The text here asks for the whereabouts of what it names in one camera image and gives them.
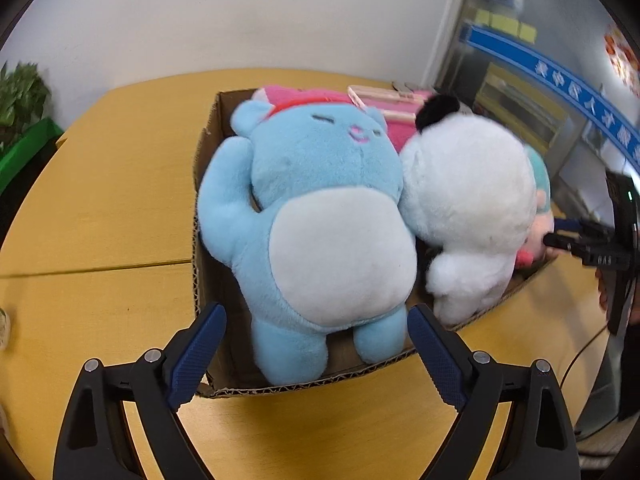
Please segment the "person's right hand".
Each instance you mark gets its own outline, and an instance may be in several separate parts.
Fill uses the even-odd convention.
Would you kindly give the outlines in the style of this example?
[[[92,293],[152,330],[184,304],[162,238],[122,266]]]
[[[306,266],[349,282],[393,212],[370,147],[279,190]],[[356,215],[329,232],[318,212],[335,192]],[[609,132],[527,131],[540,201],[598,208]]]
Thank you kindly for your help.
[[[596,278],[598,280],[598,292],[599,292],[599,304],[602,311],[606,311],[608,307],[608,294],[606,293],[606,285],[603,277],[603,273],[600,269],[596,270]],[[640,323],[640,292],[639,287],[636,287],[634,293],[634,304],[631,307],[628,323],[630,325],[636,325]]]

